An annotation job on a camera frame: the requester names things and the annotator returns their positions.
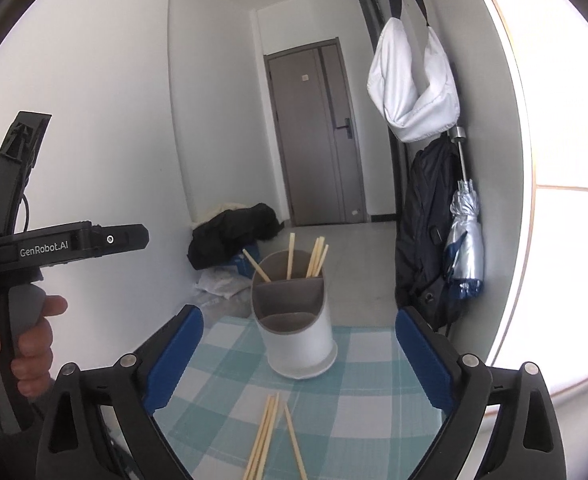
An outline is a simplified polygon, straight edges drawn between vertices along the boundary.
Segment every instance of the umbrella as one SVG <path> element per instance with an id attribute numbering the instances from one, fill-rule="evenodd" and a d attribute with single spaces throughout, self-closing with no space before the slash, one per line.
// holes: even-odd
<path id="1" fill-rule="evenodd" d="M 480 202 L 472 180 L 468 180 L 463 159 L 462 139 L 465 136 L 459 126 L 453 137 L 458 144 L 463 180 L 452 198 L 450 211 L 454 219 L 445 247 L 445 278 L 450 298 L 464 300 L 475 298 L 483 290 L 484 247 L 481 224 L 478 222 Z"/>

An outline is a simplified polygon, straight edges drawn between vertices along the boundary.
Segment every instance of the gray grip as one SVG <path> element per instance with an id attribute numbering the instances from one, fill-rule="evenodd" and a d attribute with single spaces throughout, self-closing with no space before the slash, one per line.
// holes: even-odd
<path id="1" fill-rule="evenodd" d="M 36 285 L 17 285 L 8 292 L 8 309 L 14 354 L 18 351 L 18 337 L 36 325 L 43 310 L 45 292 Z M 5 391 L 0 371 L 0 421 L 5 434 L 20 433 L 21 427 Z"/>

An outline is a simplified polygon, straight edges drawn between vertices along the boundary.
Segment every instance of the green and white tablecloth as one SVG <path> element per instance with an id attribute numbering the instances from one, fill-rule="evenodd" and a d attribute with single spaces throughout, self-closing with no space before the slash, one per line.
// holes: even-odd
<path id="1" fill-rule="evenodd" d="M 288 402 L 310 480 L 405 479 L 440 428 L 392 329 L 335 327 L 338 358 L 294 381 L 269 367 L 254 320 L 223 318 L 154 414 L 195 480 L 241 480 L 269 394 Z M 298 480 L 282 416 L 266 480 Z"/>

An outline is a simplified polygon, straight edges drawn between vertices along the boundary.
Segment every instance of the bundle of chopsticks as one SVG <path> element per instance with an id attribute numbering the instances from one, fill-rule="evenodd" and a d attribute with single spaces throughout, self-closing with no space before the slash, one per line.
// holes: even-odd
<path id="1" fill-rule="evenodd" d="M 290 280 L 292 278 L 292 264 L 294 262 L 295 241 L 296 233 L 290 233 L 290 248 L 288 250 L 288 273 L 286 278 L 287 280 Z M 325 257 L 327 256 L 327 250 L 329 248 L 330 246 L 325 243 L 324 236 L 319 236 L 316 239 L 316 241 L 314 242 L 314 248 L 312 249 L 312 257 L 309 259 L 308 272 L 305 276 L 306 278 L 316 278 L 321 273 L 321 269 L 323 268 L 323 264 L 325 263 Z M 261 266 L 256 263 L 253 257 L 250 256 L 250 253 L 243 249 L 243 254 L 250 261 L 254 269 L 256 269 L 256 272 L 258 272 L 266 282 L 270 282 L 270 277 L 261 268 Z"/>
<path id="2" fill-rule="evenodd" d="M 285 418 L 288 423 L 288 431 L 290 432 L 290 439 L 292 440 L 292 447 L 296 457 L 296 465 L 302 480 L 308 480 L 308 475 L 305 473 L 303 466 L 303 459 L 300 455 L 298 442 L 296 441 L 296 433 L 294 432 L 294 424 L 292 423 L 292 414 L 288 404 L 285 402 Z M 245 474 L 243 480 L 263 480 L 263 472 L 265 470 L 265 463 L 267 461 L 267 453 L 270 450 L 270 442 L 272 441 L 272 433 L 274 432 L 274 425 L 279 411 L 279 394 L 276 396 L 268 396 L 263 410 L 263 417 L 256 432 L 256 439 L 252 446 L 250 458 L 247 461 Z"/>

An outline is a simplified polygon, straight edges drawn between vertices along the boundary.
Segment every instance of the black cable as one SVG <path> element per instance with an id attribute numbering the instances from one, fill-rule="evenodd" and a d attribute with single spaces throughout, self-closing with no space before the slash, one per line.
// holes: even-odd
<path id="1" fill-rule="evenodd" d="M 27 203 L 27 197 L 23 195 L 23 203 L 25 204 L 25 227 L 23 232 L 27 231 L 27 227 L 30 225 L 30 205 Z"/>

